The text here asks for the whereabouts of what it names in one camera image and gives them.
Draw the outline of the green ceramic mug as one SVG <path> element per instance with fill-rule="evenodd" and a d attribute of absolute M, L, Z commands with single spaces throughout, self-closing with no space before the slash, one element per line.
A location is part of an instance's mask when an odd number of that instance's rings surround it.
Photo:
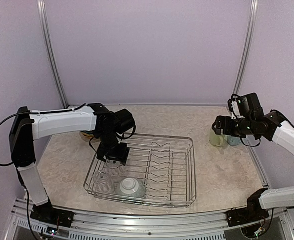
<path fill-rule="evenodd" d="M 225 136 L 217 135 L 212 129 L 209 133 L 209 142 L 214 147 L 221 147 L 224 145 Z"/>

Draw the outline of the clear glass cup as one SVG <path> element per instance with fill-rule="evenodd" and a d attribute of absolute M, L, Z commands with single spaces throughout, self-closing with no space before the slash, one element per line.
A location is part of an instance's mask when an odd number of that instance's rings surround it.
<path fill-rule="evenodd" d="M 93 174 L 93 192 L 113 194 L 115 191 L 114 182 L 106 170 L 99 170 Z"/>
<path fill-rule="evenodd" d="M 109 176 L 113 178 L 121 177 L 126 172 L 124 166 L 120 162 L 114 160 L 106 161 L 105 170 Z"/>

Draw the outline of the light blue ceramic mug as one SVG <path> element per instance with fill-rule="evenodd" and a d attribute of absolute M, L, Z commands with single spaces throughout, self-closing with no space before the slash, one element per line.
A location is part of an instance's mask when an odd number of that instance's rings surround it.
<path fill-rule="evenodd" d="M 233 136 L 227 136 L 227 143 L 232 146 L 235 147 L 239 144 L 241 144 L 241 140 L 238 137 L 233 137 Z"/>

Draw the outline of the clear glass cup front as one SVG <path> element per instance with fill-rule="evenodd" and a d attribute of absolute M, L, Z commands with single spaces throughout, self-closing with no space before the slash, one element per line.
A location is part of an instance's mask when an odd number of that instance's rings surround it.
<path fill-rule="evenodd" d="M 93 174 L 93 192 L 113 194 L 115 191 L 114 182 L 106 170 L 99 170 Z"/>

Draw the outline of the blue polka dot plate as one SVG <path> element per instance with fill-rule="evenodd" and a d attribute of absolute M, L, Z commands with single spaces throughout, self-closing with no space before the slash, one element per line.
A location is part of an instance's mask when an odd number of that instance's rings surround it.
<path fill-rule="evenodd" d="M 81 134 L 86 135 L 86 136 L 92 136 L 93 132 L 92 131 L 80 131 Z"/>

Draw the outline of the grey ceramic bowl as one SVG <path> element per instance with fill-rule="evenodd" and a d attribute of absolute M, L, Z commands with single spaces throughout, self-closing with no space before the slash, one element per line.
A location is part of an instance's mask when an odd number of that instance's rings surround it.
<path fill-rule="evenodd" d="M 145 187 L 143 183 L 136 178 L 127 177 L 119 182 L 115 190 L 116 195 L 131 198 L 143 198 Z"/>

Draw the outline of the yellow polka dot plate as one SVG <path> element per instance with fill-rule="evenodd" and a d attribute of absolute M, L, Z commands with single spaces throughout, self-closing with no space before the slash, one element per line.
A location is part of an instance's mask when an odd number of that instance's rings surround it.
<path fill-rule="evenodd" d="M 91 138 L 95 139 L 95 137 L 93 135 L 87 134 L 85 132 L 79 132 L 79 135 L 80 135 L 81 139 L 84 141 L 88 141 Z"/>

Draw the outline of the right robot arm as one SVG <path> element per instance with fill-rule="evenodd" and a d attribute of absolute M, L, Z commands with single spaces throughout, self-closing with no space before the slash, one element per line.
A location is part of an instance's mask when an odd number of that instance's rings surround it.
<path fill-rule="evenodd" d="M 216 135 L 225 135 L 240 140 L 253 136 L 260 141 L 265 138 L 282 147 L 294 156 L 294 125 L 277 110 L 264 114 L 257 94 L 239 96 L 233 94 L 228 100 L 231 116 L 217 116 L 212 124 Z M 251 204 L 244 208 L 243 218 L 253 222 L 262 210 L 294 208 L 294 186 L 277 189 L 262 189 L 248 198 Z"/>

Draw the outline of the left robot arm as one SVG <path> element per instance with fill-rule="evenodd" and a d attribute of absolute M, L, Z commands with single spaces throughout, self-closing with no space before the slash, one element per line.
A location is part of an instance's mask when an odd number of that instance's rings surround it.
<path fill-rule="evenodd" d="M 34 211 L 45 222 L 53 222 L 57 217 L 45 191 L 36 167 L 34 141 L 70 132 L 90 133 L 100 141 L 96 158 L 126 164 L 129 148 L 124 143 L 124 133 L 134 134 L 136 123 L 133 115 L 126 109 L 109 111 L 100 103 L 83 104 L 76 108 L 37 111 L 21 107 L 17 113 L 0 122 L 0 126 L 13 119 L 9 133 L 11 162 L 17 171 L 21 185 L 34 203 Z"/>

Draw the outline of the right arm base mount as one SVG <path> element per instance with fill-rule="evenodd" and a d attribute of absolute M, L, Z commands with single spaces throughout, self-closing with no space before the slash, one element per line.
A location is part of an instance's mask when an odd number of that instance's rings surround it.
<path fill-rule="evenodd" d="M 260 207 L 243 207 L 243 208 L 232 208 L 226 212 L 226 218 L 229 227 L 235 227 L 253 223 L 260 220 L 265 220 L 269 217 L 267 210 L 261 209 Z"/>

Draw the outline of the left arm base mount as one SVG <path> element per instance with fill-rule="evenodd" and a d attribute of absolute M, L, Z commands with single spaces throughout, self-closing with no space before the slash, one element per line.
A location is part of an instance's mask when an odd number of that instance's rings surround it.
<path fill-rule="evenodd" d="M 57 227 L 70 228 L 73 222 L 74 213 L 68 210 L 53 207 L 34 206 L 30 218 L 42 223 L 55 225 Z"/>

